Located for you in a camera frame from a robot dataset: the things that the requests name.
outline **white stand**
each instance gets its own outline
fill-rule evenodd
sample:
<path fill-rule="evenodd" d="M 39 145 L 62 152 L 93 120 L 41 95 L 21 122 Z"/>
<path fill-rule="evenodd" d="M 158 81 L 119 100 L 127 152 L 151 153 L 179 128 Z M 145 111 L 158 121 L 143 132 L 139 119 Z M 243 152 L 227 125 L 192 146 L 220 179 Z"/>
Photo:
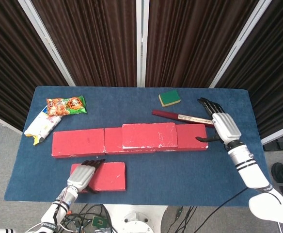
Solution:
<path fill-rule="evenodd" d="M 104 204 L 118 233 L 161 233 L 167 205 Z"/>

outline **white pole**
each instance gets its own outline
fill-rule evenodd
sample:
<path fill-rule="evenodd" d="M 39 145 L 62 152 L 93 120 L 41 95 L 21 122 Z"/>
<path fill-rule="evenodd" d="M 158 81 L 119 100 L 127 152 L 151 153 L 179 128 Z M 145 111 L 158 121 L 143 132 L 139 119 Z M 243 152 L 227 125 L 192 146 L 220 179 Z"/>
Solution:
<path fill-rule="evenodd" d="M 242 31 L 238 35 L 235 43 L 233 44 L 230 52 L 228 53 L 227 57 L 225 58 L 224 62 L 222 63 L 220 69 L 218 70 L 213 82 L 210 84 L 209 88 L 214 88 L 216 84 L 219 82 L 231 62 L 233 61 L 234 57 L 238 53 L 239 49 L 244 44 L 245 40 L 252 32 L 253 28 L 256 26 L 258 21 L 260 20 L 261 16 L 269 6 L 272 0 L 259 0 L 256 7 L 254 8 L 252 14 L 248 18 L 245 26 L 243 27 Z"/>
<path fill-rule="evenodd" d="M 148 44 L 148 21 L 149 21 L 149 4 L 150 0 L 143 1 L 142 14 L 142 54 L 141 54 L 141 87 L 146 83 L 146 63 L 147 63 L 147 44 Z"/>
<path fill-rule="evenodd" d="M 283 136 L 283 129 L 278 130 L 277 132 L 271 134 L 270 136 L 267 136 L 267 137 L 261 139 L 261 143 L 262 143 L 262 145 L 265 145 L 266 143 L 269 143 L 269 142 L 271 142 L 271 141 L 274 141 L 274 140 L 276 140 L 277 138 L 280 138 L 280 137 L 282 137 L 282 136 Z"/>
<path fill-rule="evenodd" d="M 137 87 L 142 87 L 142 0 L 136 0 Z"/>
<path fill-rule="evenodd" d="M 18 0 L 69 86 L 76 86 L 31 0 Z"/>
<path fill-rule="evenodd" d="M 0 124 L 2 124 L 3 126 L 17 132 L 18 134 L 22 134 L 22 132 L 20 130 L 18 130 L 17 128 L 13 127 L 12 125 L 8 124 L 6 121 L 3 121 L 2 119 L 0 119 Z"/>

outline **table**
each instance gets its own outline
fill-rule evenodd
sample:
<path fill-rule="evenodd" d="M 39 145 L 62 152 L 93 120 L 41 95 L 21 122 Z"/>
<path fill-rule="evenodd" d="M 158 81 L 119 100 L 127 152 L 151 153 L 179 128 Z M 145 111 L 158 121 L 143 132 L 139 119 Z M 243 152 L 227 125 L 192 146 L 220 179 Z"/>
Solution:
<path fill-rule="evenodd" d="M 269 179 L 251 102 L 246 90 L 177 88 L 181 102 L 163 108 L 160 93 L 173 88 L 39 86 L 34 93 L 24 129 L 45 107 L 46 98 L 83 95 L 88 114 L 69 115 L 54 131 L 121 127 L 125 123 L 174 122 L 154 116 L 153 109 L 209 118 L 197 102 L 200 97 L 216 101 L 235 120 L 241 140 L 254 154 Z M 207 129 L 212 135 L 214 129 Z M 41 144 L 22 135 L 5 200 L 54 201 L 67 186 L 70 167 L 86 158 L 51 157 L 52 133 Z M 156 152 L 152 154 L 105 155 L 107 162 L 125 162 L 126 192 L 80 194 L 77 202 L 141 205 L 219 206 L 245 185 L 222 143 L 212 142 L 206 151 Z M 227 206 L 248 206 L 254 190 L 247 190 Z"/>

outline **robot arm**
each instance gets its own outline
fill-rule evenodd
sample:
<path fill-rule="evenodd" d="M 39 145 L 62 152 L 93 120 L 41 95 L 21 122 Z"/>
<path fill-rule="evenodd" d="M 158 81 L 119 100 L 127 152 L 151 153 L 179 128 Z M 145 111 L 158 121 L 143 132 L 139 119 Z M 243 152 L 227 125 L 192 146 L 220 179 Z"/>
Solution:
<path fill-rule="evenodd" d="M 49 207 L 41 218 L 41 227 L 35 233 L 53 233 L 58 228 L 60 222 L 65 217 L 70 205 L 75 202 L 78 193 L 85 189 L 95 171 L 105 161 L 84 161 L 78 166 L 67 180 L 67 187 L 62 190 L 60 195 Z"/>
<path fill-rule="evenodd" d="M 197 139 L 202 142 L 221 140 L 245 185 L 261 193 L 249 200 L 251 212 L 260 219 L 283 223 L 283 196 L 266 179 L 246 144 L 239 140 L 241 132 L 232 117 L 218 103 L 205 98 L 198 102 L 213 118 L 217 133 L 211 138 Z"/>

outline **snack package label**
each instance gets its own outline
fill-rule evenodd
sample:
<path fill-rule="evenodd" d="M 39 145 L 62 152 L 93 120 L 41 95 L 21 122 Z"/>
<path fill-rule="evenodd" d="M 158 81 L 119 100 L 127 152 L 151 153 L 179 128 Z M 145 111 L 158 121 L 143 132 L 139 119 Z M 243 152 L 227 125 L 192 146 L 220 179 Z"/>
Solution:
<path fill-rule="evenodd" d="M 83 96 L 69 99 L 47 99 L 47 113 L 51 116 L 87 113 L 86 102 Z"/>
<path fill-rule="evenodd" d="M 55 126 L 61 121 L 62 116 L 48 116 L 47 106 L 38 114 L 24 134 L 34 138 L 34 145 L 42 142 Z"/>

